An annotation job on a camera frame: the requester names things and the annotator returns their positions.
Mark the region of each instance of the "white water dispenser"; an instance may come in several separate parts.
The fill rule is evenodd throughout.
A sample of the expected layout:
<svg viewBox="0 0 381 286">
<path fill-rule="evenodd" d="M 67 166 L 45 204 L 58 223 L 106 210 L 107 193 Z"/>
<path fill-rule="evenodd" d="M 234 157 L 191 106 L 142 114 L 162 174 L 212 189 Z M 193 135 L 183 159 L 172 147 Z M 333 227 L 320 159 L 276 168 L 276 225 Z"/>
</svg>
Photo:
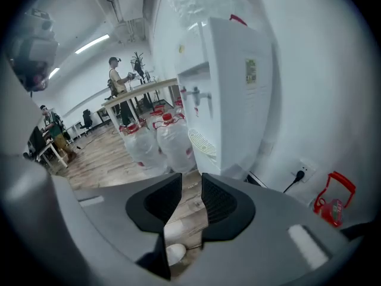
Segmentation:
<svg viewBox="0 0 381 286">
<path fill-rule="evenodd" d="M 198 170 L 244 179 L 270 106 L 270 40 L 237 21 L 209 18 L 186 32 L 175 68 Z"/>
</svg>

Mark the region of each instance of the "ceiling light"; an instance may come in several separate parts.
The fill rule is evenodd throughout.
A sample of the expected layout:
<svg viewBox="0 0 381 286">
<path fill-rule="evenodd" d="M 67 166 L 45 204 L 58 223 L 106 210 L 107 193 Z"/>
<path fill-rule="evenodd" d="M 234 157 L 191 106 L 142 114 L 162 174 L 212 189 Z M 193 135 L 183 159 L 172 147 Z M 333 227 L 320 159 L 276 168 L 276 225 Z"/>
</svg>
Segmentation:
<svg viewBox="0 0 381 286">
<path fill-rule="evenodd" d="M 94 41 L 88 43 L 87 45 L 81 47 L 79 50 L 76 51 L 76 54 L 80 54 L 82 51 L 90 48 L 92 45 L 95 45 L 96 43 L 100 42 L 100 41 L 104 41 L 105 39 L 107 38 L 110 38 L 108 36 L 108 34 L 106 34 L 105 36 L 102 36 L 102 37 L 99 37 L 98 39 L 95 39 Z"/>
<path fill-rule="evenodd" d="M 59 71 L 59 69 L 60 69 L 60 68 L 55 68 L 55 69 L 50 73 L 50 75 L 49 75 L 49 79 L 51 79 L 52 76 L 53 76 L 54 74 L 56 74 L 56 73 Z"/>
</svg>

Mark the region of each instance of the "person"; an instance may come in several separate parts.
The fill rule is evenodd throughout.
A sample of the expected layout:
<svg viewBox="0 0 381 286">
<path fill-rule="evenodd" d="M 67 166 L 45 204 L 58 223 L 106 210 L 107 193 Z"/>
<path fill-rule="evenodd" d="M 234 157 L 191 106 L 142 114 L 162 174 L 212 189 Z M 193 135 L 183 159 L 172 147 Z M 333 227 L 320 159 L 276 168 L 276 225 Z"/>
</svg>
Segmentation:
<svg viewBox="0 0 381 286">
<path fill-rule="evenodd" d="M 116 68 L 119 65 L 118 58 L 111 57 L 108 60 L 108 64 L 110 65 L 110 71 L 108 72 L 108 77 L 113 82 L 113 85 L 118 92 L 118 94 L 121 94 L 123 92 L 127 92 L 127 88 L 124 85 L 126 82 L 132 80 L 131 75 L 128 75 L 124 79 L 120 78 L 119 73 L 116 71 Z M 133 118 L 130 107 L 127 103 L 127 101 L 120 103 L 120 114 L 122 122 L 125 126 L 127 126 L 130 123 L 130 117 Z"/>
<path fill-rule="evenodd" d="M 40 109 L 42 110 L 42 115 L 45 116 L 44 121 L 46 125 L 42 131 L 49 131 L 55 145 L 67 153 L 68 163 L 72 162 L 77 157 L 77 154 L 66 145 L 64 135 L 62 134 L 60 127 L 57 125 L 57 115 L 49 111 L 45 105 L 41 105 Z"/>
</svg>

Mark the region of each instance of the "wall outlet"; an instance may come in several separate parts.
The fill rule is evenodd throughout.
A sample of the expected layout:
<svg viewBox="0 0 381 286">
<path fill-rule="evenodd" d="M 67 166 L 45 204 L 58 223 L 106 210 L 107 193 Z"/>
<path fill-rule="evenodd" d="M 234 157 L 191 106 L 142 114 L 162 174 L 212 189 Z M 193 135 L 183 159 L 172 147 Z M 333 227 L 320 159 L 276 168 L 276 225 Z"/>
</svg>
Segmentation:
<svg viewBox="0 0 381 286">
<path fill-rule="evenodd" d="M 304 172 L 304 177 L 302 178 L 302 182 L 306 183 L 310 177 L 316 172 L 316 166 L 309 162 L 306 159 L 300 159 L 294 166 L 294 168 L 291 171 L 291 174 L 296 176 L 296 173 L 298 173 L 300 170 Z"/>
</svg>

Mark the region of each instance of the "shoe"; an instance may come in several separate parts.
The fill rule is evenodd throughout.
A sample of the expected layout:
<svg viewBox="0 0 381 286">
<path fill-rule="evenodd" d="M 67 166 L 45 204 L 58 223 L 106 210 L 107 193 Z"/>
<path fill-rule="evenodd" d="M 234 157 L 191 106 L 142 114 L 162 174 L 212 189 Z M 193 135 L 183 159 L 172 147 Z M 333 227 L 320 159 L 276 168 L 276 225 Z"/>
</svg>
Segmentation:
<svg viewBox="0 0 381 286">
<path fill-rule="evenodd" d="M 67 156 L 68 156 L 67 163 L 70 163 L 77 157 L 77 154 L 75 152 L 72 152 L 72 153 L 68 154 Z"/>
</svg>

